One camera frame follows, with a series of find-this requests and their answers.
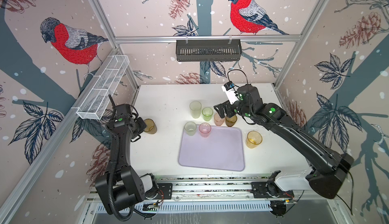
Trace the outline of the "olive amber textured glass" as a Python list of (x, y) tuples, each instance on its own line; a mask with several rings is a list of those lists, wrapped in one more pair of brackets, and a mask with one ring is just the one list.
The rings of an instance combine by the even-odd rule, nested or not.
[(148, 134), (155, 134), (157, 132), (157, 126), (154, 122), (154, 120), (152, 119), (145, 119), (144, 120), (145, 124), (146, 124), (146, 128), (145, 128), (145, 133), (148, 133)]

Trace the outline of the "pink faceted glass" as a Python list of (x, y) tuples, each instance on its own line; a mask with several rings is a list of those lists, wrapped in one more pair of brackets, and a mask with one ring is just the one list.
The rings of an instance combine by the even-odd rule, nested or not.
[(211, 133), (212, 127), (209, 123), (202, 123), (199, 125), (200, 135), (204, 138), (207, 138)]

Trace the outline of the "pale green short glass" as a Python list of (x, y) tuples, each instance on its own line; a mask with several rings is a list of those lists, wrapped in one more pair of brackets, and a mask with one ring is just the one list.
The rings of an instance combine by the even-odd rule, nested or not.
[(197, 125), (194, 122), (187, 122), (184, 126), (184, 131), (189, 136), (194, 136), (197, 130)]

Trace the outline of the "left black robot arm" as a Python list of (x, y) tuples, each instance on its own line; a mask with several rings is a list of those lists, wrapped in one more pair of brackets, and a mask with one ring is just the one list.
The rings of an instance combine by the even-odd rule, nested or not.
[(135, 205), (145, 199), (141, 177), (131, 166), (131, 143), (139, 140), (146, 124), (129, 104), (114, 105), (106, 125), (111, 133), (110, 158), (104, 175), (97, 177), (95, 188), (108, 214), (122, 222), (128, 221)]

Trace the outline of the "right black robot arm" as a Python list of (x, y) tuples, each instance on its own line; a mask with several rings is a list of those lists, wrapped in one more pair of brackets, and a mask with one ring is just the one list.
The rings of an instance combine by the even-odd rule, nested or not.
[(214, 106), (221, 118), (239, 115), (251, 124), (263, 126), (298, 150), (313, 169), (306, 176), (311, 189), (320, 196), (334, 199), (354, 162), (347, 153), (339, 154), (298, 126), (288, 113), (275, 103), (264, 103), (258, 89), (251, 84), (235, 88), (229, 81), (222, 85), (228, 100)]

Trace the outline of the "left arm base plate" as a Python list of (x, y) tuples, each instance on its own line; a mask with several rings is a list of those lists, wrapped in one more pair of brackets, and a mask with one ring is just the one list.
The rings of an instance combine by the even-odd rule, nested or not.
[(173, 185), (171, 183), (157, 183), (145, 193), (146, 200), (171, 200)]

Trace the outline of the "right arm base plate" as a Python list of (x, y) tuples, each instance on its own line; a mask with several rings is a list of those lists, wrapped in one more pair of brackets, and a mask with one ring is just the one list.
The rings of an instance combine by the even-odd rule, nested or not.
[(255, 199), (264, 198), (295, 198), (293, 191), (283, 191), (275, 183), (271, 182), (252, 182), (251, 191)]

